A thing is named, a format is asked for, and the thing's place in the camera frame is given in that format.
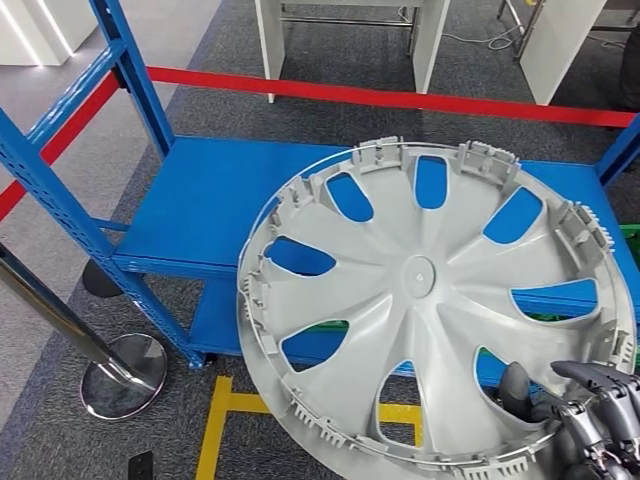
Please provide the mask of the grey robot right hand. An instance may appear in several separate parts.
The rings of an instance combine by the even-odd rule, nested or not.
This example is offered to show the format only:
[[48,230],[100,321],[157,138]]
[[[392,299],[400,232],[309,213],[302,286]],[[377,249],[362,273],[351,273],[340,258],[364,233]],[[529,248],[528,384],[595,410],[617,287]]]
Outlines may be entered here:
[[500,383],[488,391],[506,412],[529,422],[558,421],[568,432],[562,479],[638,479],[639,477],[639,377],[598,363],[554,361],[552,370],[574,380],[595,399],[594,421],[578,400],[548,394],[534,401],[531,377],[518,362],[509,364]]

